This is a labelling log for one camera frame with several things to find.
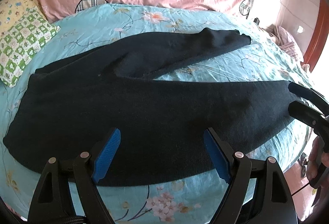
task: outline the yellow pillow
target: yellow pillow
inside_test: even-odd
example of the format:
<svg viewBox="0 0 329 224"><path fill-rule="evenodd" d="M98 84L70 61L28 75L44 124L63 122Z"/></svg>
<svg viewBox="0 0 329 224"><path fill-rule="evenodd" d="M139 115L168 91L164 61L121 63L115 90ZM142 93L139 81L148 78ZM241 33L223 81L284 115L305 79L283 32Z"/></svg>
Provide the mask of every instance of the yellow pillow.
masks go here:
<svg viewBox="0 0 329 224"><path fill-rule="evenodd" d="M37 0L0 1L0 37L18 21L27 10L38 6Z"/></svg>

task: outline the bed sheet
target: bed sheet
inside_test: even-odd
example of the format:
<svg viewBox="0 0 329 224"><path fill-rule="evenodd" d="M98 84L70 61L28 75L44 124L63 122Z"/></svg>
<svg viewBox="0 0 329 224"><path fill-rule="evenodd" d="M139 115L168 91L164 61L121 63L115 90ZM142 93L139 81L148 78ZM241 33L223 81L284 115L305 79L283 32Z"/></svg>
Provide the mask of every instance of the bed sheet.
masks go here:
<svg viewBox="0 0 329 224"><path fill-rule="evenodd" d="M59 33L36 54L16 87L0 84L0 136L4 137L20 100L27 89L30 74L56 60L112 43L120 38L144 32L197 33L211 29L237 29L251 36L251 45L212 59L178 69L158 80L234 82L291 80L312 87L306 73L279 47L267 40L249 20L213 11L187 11L149 6L104 4L79 12L56 23ZM248 154L251 158L274 156L287 170L300 156L310 128L293 121L277 136ZM0 193L6 203L23 217L39 174L34 173L8 153L1 139ZM255 181L250 181L246 201L252 198ZM172 215L167 222L206 223L218 207L228 185L215 170L157 185L137 187L99 187L99 192L117 223L155 223L157 209L152 201L169 201ZM75 184L70 184L77 214L83 214Z"/></svg>

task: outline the metal screw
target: metal screw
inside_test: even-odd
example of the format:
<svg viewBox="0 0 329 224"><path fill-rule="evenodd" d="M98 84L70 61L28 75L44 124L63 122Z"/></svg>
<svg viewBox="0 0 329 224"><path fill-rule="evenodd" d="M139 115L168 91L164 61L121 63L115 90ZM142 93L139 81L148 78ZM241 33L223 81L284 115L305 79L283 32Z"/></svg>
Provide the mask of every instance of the metal screw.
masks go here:
<svg viewBox="0 0 329 224"><path fill-rule="evenodd" d="M53 164L56 162L56 158L55 157L51 157L49 160L48 160L48 163L50 164Z"/></svg>
<svg viewBox="0 0 329 224"><path fill-rule="evenodd" d="M269 157L269 162L275 164L276 160L274 157Z"/></svg>
<svg viewBox="0 0 329 224"><path fill-rule="evenodd" d="M236 152L234 155L237 158L243 158L244 157L244 154L242 152Z"/></svg>
<svg viewBox="0 0 329 224"><path fill-rule="evenodd" d="M89 156L88 152L83 152L83 153L80 154L81 158L87 158L88 156Z"/></svg>

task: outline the black object on bed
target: black object on bed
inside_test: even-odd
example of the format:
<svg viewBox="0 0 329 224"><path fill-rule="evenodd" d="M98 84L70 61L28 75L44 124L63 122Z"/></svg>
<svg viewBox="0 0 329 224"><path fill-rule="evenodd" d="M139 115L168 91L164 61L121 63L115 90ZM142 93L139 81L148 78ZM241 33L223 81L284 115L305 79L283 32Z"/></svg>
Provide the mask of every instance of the black object on bed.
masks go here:
<svg viewBox="0 0 329 224"><path fill-rule="evenodd" d="M203 131L212 126L234 150L254 150L292 121L287 108L299 98L289 82L152 79L250 43L236 30L144 33L51 63L31 75L3 142L40 173L50 157L90 151L116 126L121 147L99 182L104 186L154 184L213 169Z"/></svg>

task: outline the wooden frame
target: wooden frame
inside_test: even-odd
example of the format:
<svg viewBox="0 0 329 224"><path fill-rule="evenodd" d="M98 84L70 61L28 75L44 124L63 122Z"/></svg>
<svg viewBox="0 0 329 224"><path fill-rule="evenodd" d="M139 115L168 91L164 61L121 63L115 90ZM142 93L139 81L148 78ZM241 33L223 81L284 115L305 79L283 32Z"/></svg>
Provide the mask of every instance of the wooden frame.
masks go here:
<svg viewBox="0 0 329 224"><path fill-rule="evenodd" d="M310 65L310 72L317 64L329 34L329 6L320 0L319 15L310 44L304 55L304 63Z"/></svg>

